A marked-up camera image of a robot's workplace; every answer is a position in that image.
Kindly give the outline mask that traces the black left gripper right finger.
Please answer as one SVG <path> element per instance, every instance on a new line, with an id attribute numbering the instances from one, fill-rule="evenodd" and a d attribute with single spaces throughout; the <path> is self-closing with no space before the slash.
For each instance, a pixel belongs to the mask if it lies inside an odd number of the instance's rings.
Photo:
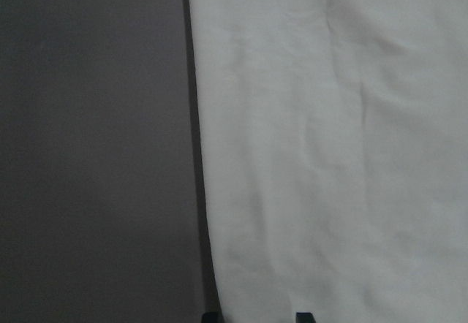
<path id="1" fill-rule="evenodd" d="M 315 323 L 314 315 L 311 312 L 297 312 L 295 314 L 296 323 Z"/>

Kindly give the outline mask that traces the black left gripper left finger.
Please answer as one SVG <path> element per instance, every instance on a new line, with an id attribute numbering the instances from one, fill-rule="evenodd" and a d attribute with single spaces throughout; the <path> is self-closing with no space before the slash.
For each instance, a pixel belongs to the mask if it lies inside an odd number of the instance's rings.
<path id="1" fill-rule="evenodd" d="M 220 313 L 216 311 L 205 312 L 201 317 L 201 323 L 220 323 Z"/>

